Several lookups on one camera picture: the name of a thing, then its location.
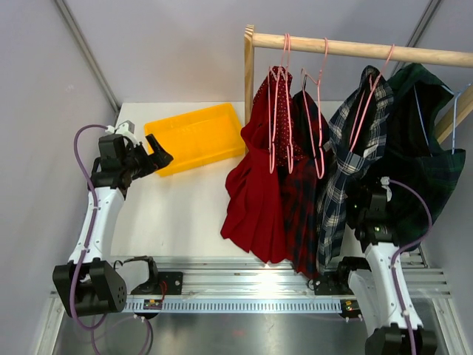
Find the blue hanger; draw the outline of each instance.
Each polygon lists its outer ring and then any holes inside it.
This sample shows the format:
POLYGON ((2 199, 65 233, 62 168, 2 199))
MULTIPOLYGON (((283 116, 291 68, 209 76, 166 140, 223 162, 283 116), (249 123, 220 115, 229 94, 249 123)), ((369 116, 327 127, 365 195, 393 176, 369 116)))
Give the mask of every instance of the blue hanger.
MULTIPOLYGON (((468 89, 470 86, 472 85, 472 83, 466 85, 463 90, 457 92, 456 96, 455 96, 455 100, 453 101, 453 129, 452 129, 452 154, 455 153, 455 133, 457 131, 457 106, 458 106, 458 99, 460 98, 461 95, 463 95, 463 93, 466 91, 466 89, 468 89)), ((442 85, 442 87, 450 92, 452 95, 455 95, 455 93, 453 91, 451 91, 448 87, 446 87, 445 85, 442 85)))
POLYGON ((422 113, 421 113, 421 105, 419 104, 419 97, 417 96, 417 90, 415 88, 414 84, 414 94, 415 94, 415 102, 417 104, 417 111, 419 112, 419 119, 421 120, 421 126, 422 126, 422 132, 423 136, 426 139, 427 147, 429 147, 429 140, 427 139, 427 134, 426 134, 426 129, 423 126, 423 119, 422 119, 422 113))

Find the wooden clothes rack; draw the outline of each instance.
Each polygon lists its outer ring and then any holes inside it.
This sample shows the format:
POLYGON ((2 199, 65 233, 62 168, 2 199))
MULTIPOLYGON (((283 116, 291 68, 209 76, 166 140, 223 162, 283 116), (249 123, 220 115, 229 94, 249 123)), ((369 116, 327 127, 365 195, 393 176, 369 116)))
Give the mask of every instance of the wooden clothes rack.
MULTIPOLYGON (((254 26, 245 29, 245 124, 250 120, 253 106, 254 48, 282 49, 283 35, 255 33, 254 26)), ((310 53, 325 53, 325 40, 317 38, 290 37, 290 50, 310 53)), ((352 57, 386 59, 391 46, 344 41, 328 41, 328 54, 352 57)), ((395 47, 392 61, 409 63, 437 64, 450 67, 473 68, 473 53, 447 50, 426 50, 423 48, 395 47)), ((473 85, 458 99, 457 126, 473 111, 473 85)), ((435 137, 443 142, 453 130, 453 107, 435 126, 435 137)))

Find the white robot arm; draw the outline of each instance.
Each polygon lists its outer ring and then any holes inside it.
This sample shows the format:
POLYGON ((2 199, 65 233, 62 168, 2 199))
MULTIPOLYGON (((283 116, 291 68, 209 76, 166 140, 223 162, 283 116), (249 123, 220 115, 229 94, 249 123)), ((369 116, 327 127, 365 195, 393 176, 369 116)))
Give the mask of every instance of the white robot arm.
POLYGON ((359 186, 347 201, 347 224, 355 229, 364 258, 345 257, 333 280, 355 295, 367 327, 366 355, 434 355, 434 332, 425 331, 412 303, 399 243, 387 216, 391 191, 383 185, 359 186))
POLYGON ((162 169, 173 159, 153 135, 146 136, 153 149, 153 153, 148 155, 133 130, 134 125, 129 121, 122 123, 117 129, 108 126, 106 135, 99 139, 101 156, 95 159, 90 176, 94 193, 89 191, 81 235, 68 263, 56 266, 52 273, 52 280, 70 317, 72 313, 69 300, 74 290, 75 313, 77 317, 82 317, 122 311, 126 304, 127 290, 134 290, 139 285, 152 288, 158 284, 156 264, 150 257, 127 260, 122 263, 119 271, 107 262, 118 213, 132 181, 162 169), (94 213, 95 221, 87 246, 86 238, 94 213), (73 274, 77 269, 78 278, 74 281, 73 274))

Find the metal frame bar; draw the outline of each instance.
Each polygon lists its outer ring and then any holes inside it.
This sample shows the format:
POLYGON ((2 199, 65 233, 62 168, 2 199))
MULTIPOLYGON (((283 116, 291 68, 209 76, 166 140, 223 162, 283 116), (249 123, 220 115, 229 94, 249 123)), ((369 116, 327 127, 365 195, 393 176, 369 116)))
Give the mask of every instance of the metal frame bar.
MULTIPOLYGON (((424 10, 419 22, 415 26, 414 32, 412 32, 411 37, 409 38, 408 42, 406 43, 405 47, 415 47, 421 40, 423 34, 425 33, 427 27, 430 24, 430 21, 434 18, 438 8, 442 4, 443 0, 430 0, 430 3, 427 5, 426 9, 424 10)), ((406 65, 405 62, 399 61, 394 69, 392 70, 391 75, 394 75, 399 69, 406 65)))
POLYGON ((66 3, 66 0, 54 0, 56 7, 61 14, 64 23, 66 24, 67 28, 69 29, 72 37, 75 40, 75 43, 78 45, 78 49, 81 51, 84 60, 86 61, 87 65, 92 71, 95 79, 98 82, 103 94, 105 95, 107 101, 110 104, 110 107, 113 109, 114 113, 118 117, 120 113, 120 103, 118 102, 115 94, 113 93, 112 89, 110 88, 109 84, 107 83, 105 76, 98 66, 97 61, 92 54, 92 51, 89 48, 89 45, 86 42, 84 35, 80 27, 78 26, 77 21, 74 18, 69 6, 66 3))
MULTIPOLYGON (((291 268, 286 268, 288 265, 265 268, 256 263, 252 266, 240 264, 240 268, 232 269, 222 263, 206 266, 208 267, 202 268, 200 263, 187 263, 186 268, 180 269, 185 274, 183 295, 166 297, 166 313, 338 313, 337 306, 334 309, 323 309, 323 305, 337 305, 340 300, 353 298, 315 296, 307 287, 306 279, 295 274, 291 268)), ((417 268, 406 268, 404 274, 413 299, 432 299, 449 353, 471 355, 457 320, 443 271, 419 265, 417 268)), ((145 298, 160 300, 161 296, 147 295, 145 298)), ((139 296, 129 296, 129 308, 142 304, 142 299, 139 296)), ((52 354, 64 315, 60 299, 53 295, 49 319, 37 355, 52 354)))

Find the dark green plaid garment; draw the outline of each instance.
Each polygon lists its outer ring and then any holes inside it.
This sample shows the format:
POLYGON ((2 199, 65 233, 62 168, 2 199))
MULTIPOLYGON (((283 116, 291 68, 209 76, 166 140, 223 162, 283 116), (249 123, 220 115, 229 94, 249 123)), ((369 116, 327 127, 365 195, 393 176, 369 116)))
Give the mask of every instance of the dark green plaid garment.
MULTIPOLYGON (((435 118, 452 95, 444 83, 420 64, 399 70, 388 84, 394 92, 394 110, 387 119, 387 146, 384 156, 368 170, 363 181, 389 176, 413 188, 426 201, 435 222, 458 182, 465 164, 465 151, 444 151, 434 134, 435 118), (415 90, 426 131, 424 136, 415 100, 415 90)), ((418 199, 400 186, 391 184, 389 214, 401 245, 426 233, 426 212, 418 199)))

